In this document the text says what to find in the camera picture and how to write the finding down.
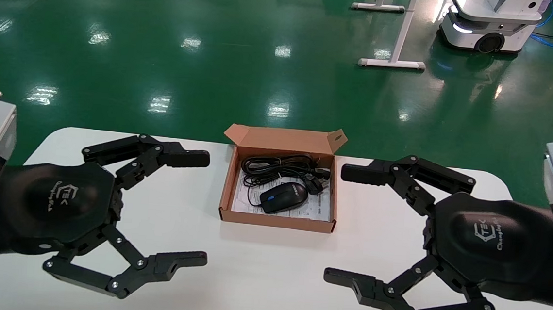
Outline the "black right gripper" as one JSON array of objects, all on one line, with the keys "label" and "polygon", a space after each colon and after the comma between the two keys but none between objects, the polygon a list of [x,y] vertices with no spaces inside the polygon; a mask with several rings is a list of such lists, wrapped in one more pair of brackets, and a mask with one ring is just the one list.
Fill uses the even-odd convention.
[{"label": "black right gripper", "polygon": [[[360,305],[417,310],[404,295],[433,272],[441,272],[466,301],[419,310],[495,310],[481,291],[508,300],[537,299],[537,280],[553,260],[550,210],[478,199],[470,195],[475,179],[415,155],[398,161],[376,159],[367,166],[345,164],[340,177],[390,186],[420,216],[430,216],[424,230],[424,249],[430,255],[388,284],[370,275],[324,269],[324,280],[352,289]],[[421,183],[452,196],[435,205],[435,197]]]}]

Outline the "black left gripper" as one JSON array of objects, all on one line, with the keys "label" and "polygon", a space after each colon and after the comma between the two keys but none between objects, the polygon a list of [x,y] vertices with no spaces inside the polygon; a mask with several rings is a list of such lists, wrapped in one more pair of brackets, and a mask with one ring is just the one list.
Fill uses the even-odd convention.
[{"label": "black left gripper", "polygon": [[[87,163],[78,166],[8,166],[1,174],[1,221],[12,251],[29,255],[60,251],[44,261],[45,272],[118,299],[145,284],[170,281],[180,268],[208,263],[203,251],[145,257],[114,224],[124,205],[119,189],[131,189],[163,166],[207,167],[209,152],[140,134],[87,146],[82,155]],[[102,167],[126,160],[129,163],[117,170],[116,177]],[[72,263],[92,242],[104,241],[129,263],[122,273],[113,277]]]}]

